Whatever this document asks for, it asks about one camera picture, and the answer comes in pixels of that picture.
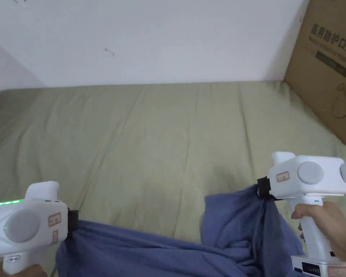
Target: finger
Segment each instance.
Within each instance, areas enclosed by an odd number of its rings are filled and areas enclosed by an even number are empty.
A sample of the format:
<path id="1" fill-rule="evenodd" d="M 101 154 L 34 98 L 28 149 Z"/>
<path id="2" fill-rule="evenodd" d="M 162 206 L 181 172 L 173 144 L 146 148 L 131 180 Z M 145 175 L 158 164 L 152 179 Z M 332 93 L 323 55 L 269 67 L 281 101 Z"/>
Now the finger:
<path id="1" fill-rule="evenodd" d="M 292 219 L 300 219 L 303 216 L 313 217 L 320 213 L 323 208 L 320 205 L 297 204 L 295 211 L 292 213 Z"/>
<path id="2" fill-rule="evenodd" d="M 40 265 L 35 264 L 24 269 L 20 273 L 11 275 L 10 277 L 27 277 L 27 276 L 46 277 L 47 275 L 43 271 L 43 268 Z"/>

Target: wrinkled fabric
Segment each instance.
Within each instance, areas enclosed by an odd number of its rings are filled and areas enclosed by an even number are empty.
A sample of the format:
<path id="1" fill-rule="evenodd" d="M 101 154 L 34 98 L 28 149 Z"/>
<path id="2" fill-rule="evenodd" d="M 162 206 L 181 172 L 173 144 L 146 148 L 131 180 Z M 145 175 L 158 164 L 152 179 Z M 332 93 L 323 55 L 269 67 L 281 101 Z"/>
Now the wrinkled fabric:
<path id="1" fill-rule="evenodd" d="M 202 244 L 90 221 L 56 254 L 65 276 L 304 276 L 291 255 L 302 246 L 274 201 L 258 199 L 256 186 L 205 198 Z"/>

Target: mattress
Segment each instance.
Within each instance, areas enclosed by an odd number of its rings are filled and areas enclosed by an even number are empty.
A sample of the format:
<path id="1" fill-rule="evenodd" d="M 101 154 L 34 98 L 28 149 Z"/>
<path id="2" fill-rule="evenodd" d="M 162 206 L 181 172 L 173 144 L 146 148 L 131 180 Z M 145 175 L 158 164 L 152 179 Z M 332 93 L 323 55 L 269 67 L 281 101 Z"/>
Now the mattress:
<path id="1" fill-rule="evenodd" d="M 84 220 L 200 243 L 204 197 L 256 183 L 275 151 L 346 161 L 345 145 L 283 82 L 0 92 L 0 201 L 53 180 Z M 346 215 L 346 196 L 333 200 Z"/>

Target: sticker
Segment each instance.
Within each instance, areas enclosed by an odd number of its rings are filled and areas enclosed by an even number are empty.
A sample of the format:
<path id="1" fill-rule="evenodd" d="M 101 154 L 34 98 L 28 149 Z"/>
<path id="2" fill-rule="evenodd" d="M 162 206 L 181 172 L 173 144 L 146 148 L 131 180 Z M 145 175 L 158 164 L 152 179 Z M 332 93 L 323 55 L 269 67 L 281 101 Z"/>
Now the sticker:
<path id="1" fill-rule="evenodd" d="M 346 267 L 328 266 L 329 277 L 346 277 Z"/>
<path id="2" fill-rule="evenodd" d="M 48 222 L 49 222 L 49 227 L 54 226 L 54 225 L 62 222 L 62 215 L 61 215 L 61 213 L 49 216 Z"/>
<path id="3" fill-rule="evenodd" d="M 282 182 L 290 179 L 290 174 L 288 171 L 277 174 L 277 182 Z"/>
<path id="4" fill-rule="evenodd" d="M 52 242 L 52 244 L 56 244 L 58 242 L 58 240 L 59 240 L 59 236 L 58 236 L 58 231 L 56 230 L 56 231 L 53 232 L 53 242 Z"/>

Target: green led strip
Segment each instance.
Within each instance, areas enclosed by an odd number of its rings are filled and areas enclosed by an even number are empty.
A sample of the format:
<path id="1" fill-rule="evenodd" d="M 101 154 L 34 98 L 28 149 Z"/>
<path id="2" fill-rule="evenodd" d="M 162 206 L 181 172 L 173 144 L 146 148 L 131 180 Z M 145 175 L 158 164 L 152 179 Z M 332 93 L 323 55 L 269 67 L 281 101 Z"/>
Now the green led strip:
<path id="1" fill-rule="evenodd" d="M 15 200 L 15 201 L 8 201 L 8 202 L 1 202 L 0 203 L 0 206 L 1 205 L 8 205 L 8 204 L 16 204 L 16 203 L 20 203 L 22 202 L 23 200 Z"/>

